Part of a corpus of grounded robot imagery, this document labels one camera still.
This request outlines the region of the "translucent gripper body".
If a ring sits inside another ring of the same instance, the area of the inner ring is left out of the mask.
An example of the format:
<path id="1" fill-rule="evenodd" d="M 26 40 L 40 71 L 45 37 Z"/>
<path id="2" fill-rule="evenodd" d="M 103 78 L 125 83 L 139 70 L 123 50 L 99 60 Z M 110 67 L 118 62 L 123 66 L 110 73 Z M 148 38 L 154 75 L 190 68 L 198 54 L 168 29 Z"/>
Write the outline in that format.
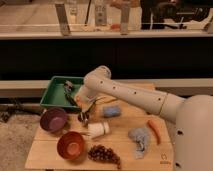
<path id="1" fill-rule="evenodd" d="M 83 112 L 85 112 L 95 102 L 95 100 L 96 100 L 96 98 L 98 96 L 98 92 L 87 88 L 85 85 L 82 85 L 80 87 L 80 89 L 78 90 L 78 92 L 75 94 L 74 100 L 75 100 L 76 96 L 80 97 L 80 100 L 82 102 L 82 108 L 81 108 L 81 110 Z"/>

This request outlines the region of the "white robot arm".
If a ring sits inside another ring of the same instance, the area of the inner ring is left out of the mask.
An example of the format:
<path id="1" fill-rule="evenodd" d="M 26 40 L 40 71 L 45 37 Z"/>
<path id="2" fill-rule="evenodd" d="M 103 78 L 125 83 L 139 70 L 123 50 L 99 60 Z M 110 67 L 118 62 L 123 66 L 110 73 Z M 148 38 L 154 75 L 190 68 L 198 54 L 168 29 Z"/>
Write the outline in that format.
<path id="1" fill-rule="evenodd" d="M 213 171 L 213 96 L 189 98 L 111 79 L 107 66 L 87 73 L 76 96 L 85 104 L 99 93 L 121 99 L 176 125 L 174 171 Z"/>

